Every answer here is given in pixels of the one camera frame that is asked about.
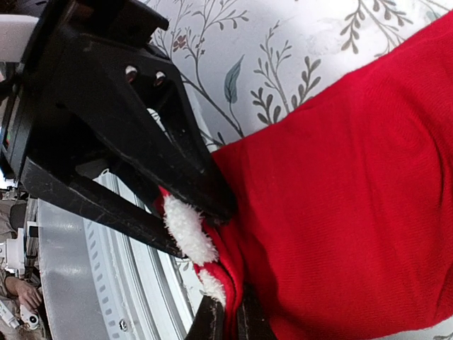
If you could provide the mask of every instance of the red sock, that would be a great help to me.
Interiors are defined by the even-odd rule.
[[[453,13],[214,157],[239,200],[220,261],[279,339],[453,315]]]

